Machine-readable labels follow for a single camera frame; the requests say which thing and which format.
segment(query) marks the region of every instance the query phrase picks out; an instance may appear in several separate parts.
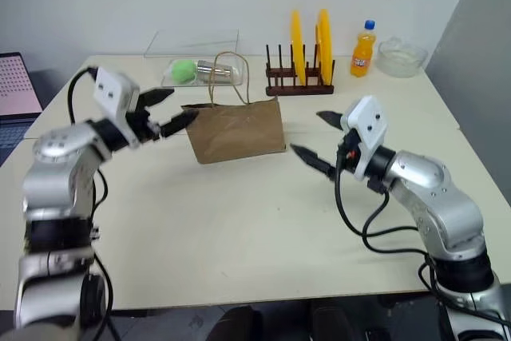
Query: brown paper bag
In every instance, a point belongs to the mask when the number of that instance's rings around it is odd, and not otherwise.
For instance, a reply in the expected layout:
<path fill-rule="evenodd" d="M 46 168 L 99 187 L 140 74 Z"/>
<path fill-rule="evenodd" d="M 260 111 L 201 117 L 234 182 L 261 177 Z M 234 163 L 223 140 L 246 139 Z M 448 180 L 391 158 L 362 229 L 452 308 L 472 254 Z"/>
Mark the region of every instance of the brown paper bag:
<path fill-rule="evenodd" d="M 198 109 L 199 115 L 187 128 L 188 137 L 192 143 L 193 152 L 201 164 L 216 163 L 263 155 L 265 153 L 284 152 L 282 117 L 277 97 L 267 101 L 251 103 L 248 98 L 250 73 L 247 66 L 247 101 L 238 89 L 233 86 L 242 105 L 217 105 L 213 101 L 215 65 L 209 77 L 209 98 L 211 103 L 183 105 L 183 109 Z"/>

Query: laptop screen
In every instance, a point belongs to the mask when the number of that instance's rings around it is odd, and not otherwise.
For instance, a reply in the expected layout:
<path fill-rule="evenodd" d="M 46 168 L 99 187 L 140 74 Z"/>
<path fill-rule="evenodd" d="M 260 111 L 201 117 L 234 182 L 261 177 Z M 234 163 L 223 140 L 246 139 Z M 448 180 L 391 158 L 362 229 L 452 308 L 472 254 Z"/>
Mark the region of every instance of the laptop screen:
<path fill-rule="evenodd" d="M 21 54 L 0 54 L 0 117 L 40 112 Z"/>

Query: laptop keyboard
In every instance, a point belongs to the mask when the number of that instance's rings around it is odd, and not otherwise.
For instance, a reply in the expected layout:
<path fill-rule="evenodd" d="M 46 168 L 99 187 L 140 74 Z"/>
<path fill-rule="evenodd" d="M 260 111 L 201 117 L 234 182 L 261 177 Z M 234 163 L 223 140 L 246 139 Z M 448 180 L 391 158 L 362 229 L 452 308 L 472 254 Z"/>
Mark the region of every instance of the laptop keyboard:
<path fill-rule="evenodd" d="M 23 135 L 29 128 L 29 125 L 18 127 L 0 128 L 0 149 L 14 148 L 23 140 Z"/>

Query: orange soda bottle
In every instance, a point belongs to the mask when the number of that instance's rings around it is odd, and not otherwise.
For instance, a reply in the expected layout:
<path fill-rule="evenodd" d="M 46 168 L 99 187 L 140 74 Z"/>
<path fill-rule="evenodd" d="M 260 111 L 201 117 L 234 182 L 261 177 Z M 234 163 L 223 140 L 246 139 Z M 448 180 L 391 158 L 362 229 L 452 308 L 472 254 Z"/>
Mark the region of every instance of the orange soda bottle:
<path fill-rule="evenodd" d="M 376 42 L 375 24 L 374 20 L 366 20 L 365 30 L 358 34 L 358 44 L 353 50 L 351 59 L 351 74 L 356 77 L 365 76 L 369 69 L 370 59 L 373 56 L 373 44 Z"/>

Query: laptop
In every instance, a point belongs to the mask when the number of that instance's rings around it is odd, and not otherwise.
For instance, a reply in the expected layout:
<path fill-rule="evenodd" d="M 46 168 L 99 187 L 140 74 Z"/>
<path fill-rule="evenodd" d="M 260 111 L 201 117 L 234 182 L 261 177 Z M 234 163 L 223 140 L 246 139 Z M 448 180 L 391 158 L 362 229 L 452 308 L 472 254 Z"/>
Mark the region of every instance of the laptop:
<path fill-rule="evenodd" d="M 0 165 L 42 112 L 22 55 L 0 54 Z"/>

